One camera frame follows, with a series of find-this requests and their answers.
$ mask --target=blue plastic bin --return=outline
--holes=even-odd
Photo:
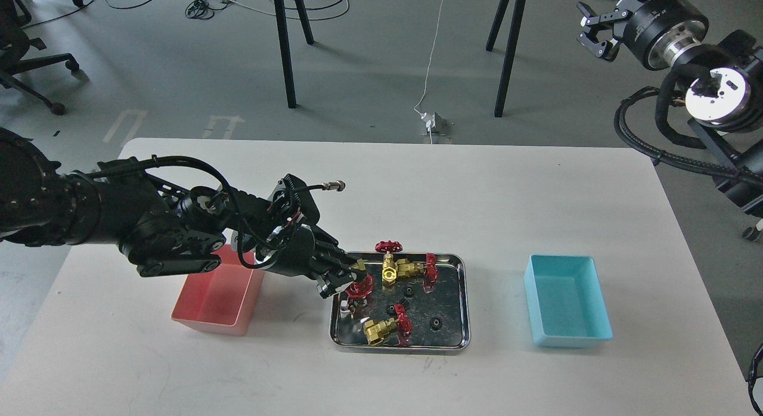
[[[591,347],[612,340],[593,258],[531,255],[525,291],[538,346]]]

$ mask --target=metal tray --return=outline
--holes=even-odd
[[[469,345],[469,307],[466,302],[466,269],[458,256],[438,253],[437,283],[425,290],[421,275],[401,278],[395,285],[383,286],[382,259],[384,254],[352,253],[363,258],[368,274],[374,278],[374,290],[367,297],[364,307],[351,311],[347,294],[341,292],[333,299],[331,308],[331,339],[342,350],[373,353],[458,353]],[[395,253],[395,259],[408,258],[411,262],[425,262],[425,253]],[[405,297],[406,286],[414,288],[412,297]],[[389,319],[387,307],[400,299],[410,303],[408,317],[411,319],[411,337],[405,340],[393,333],[389,339],[377,346],[368,345],[363,334],[362,323],[368,319],[377,321]],[[439,318],[442,326],[434,330],[430,326],[432,318]]]

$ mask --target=table leg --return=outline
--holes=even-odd
[[[501,23],[504,22],[504,15],[506,15],[506,8],[509,6],[509,0],[501,0],[498,3],[498,11],[495,12],[495,18],[493,19],[493,27],[490,28],[490,35],[488,35],[488,44],[485,49],[488,51],[493,50],[495,45],[495,38],[498,38],[498,31],[501,30]]]
[[[526,0],[517,0],[514,3],[514,14],[511,17],[511,31],[509,32],[509,41],[506,45],[506,57],[504,57],[504,68],[501,71],[501,82],[498,84],[498,98],[495,100],[495,117],[504,116],[504,104],[506,103],[506,93],[509,89],[509,77],[514,63],[514,53],[517,52],[517,41],[520,38],[520,26],[522,25],[522,15],[524,14],[524,5]]]
[[[308,41],[308,45],[315,43],[313,39],[313,30],[310,28],[310,20],[308,20],[308,12],[305,11],[304,0],[294,0],[297,3],[297,13],[299,14],[299,20],[302,23],[302,31],[305,33],[305,41]]]
[[[281,65],[283,65],[284,84],[286,84],[286,103],[289,105],[289,109],[294,109],[297,107],[297,95],[294,93],[294,73],[291,71],[286,9],[284,9],[284,0],[273,0],[273,4],[275,5],[275,24],[278,26],[278,43],[281,44]]]

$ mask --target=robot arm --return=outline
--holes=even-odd
[[[183,166],[212,174],[218,190],[190,190],[145,172]],[[322,297],[360,282],[357,259],[317,222],[311,190],[344,189],[343,182],[305,185],[286,175],[269,198],[231,187],[214,168],[182,157],[115,160],[99,172],[59,175],[60,163],[26,139],[0,128],[0,241],[30,247],[116,244],[142,277],[209,272],[221,261],[213,251],[232,229],[239,260],[253,269],[317,282]],[[243,253],[253,252],[255,264]]]
[[[631,147],[681,169],[712,175],[722,191],[746,214],[763,218],[763,141],[744,152],[723,135],[746,133],[763,125],[763,48],[742,30],[717,45],[703,44],[709,22],[686,0],[619,0],[597,15],[588,4],[578,41],[595,57],[611,62],[625,45],[648,70],[671,68],[660,88],[646,87],[624,100],[615,129]],[[600,33],[611,31],[611,39]],[[655,124],[668,141],[707,149],[718,164],[706,163],[652,147],[626,125],[625,112],[643,98],[656,96]],[[679,134],[668,123],[670,107],[685,106],[696,136]]]

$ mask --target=red plastic bin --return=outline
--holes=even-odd
[[[265,272],[242,266],[231,245],[215,254],[222,261],[217,269],[186,277],[172,320],[207,333],[245,335]]]

